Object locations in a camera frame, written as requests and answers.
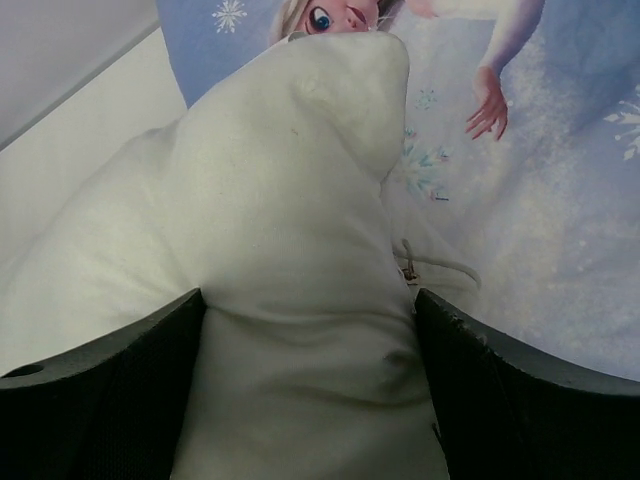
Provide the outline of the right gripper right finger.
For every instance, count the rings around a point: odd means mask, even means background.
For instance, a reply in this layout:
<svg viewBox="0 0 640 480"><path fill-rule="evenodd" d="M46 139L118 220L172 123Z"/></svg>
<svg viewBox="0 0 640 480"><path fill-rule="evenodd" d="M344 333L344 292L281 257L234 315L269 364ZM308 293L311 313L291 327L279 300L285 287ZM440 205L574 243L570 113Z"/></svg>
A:
<svg viewBox="0 0 640 480"><path fill-rule="evenodd" d="M638 478L638 382L547 354L427 290L415 311L451 478Z"/></svg>

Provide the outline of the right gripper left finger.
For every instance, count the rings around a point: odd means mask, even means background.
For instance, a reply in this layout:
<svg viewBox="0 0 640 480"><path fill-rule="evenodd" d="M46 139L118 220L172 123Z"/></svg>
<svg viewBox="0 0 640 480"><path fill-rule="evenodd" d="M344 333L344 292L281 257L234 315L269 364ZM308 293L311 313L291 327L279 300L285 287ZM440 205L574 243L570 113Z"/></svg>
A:
<svg viewBox="0 0 640 480"><path fill-rule="evenodd" d="M194 289L2 376L2 478L169 478L205 311Z"/></svg>

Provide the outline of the white pillow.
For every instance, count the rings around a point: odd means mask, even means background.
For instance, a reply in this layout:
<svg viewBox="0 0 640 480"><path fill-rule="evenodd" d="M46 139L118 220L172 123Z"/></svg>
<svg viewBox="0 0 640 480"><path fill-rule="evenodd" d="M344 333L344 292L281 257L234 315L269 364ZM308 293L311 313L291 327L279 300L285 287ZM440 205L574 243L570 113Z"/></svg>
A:
<svg viewBox="0 0 640 480"><path fill-rule="evenodd" d="M478 277L389 179L408 72L383 32L284 40L131 140L2 265L2 370L196 288L174 478L446 478L403 269Z"/></svg>

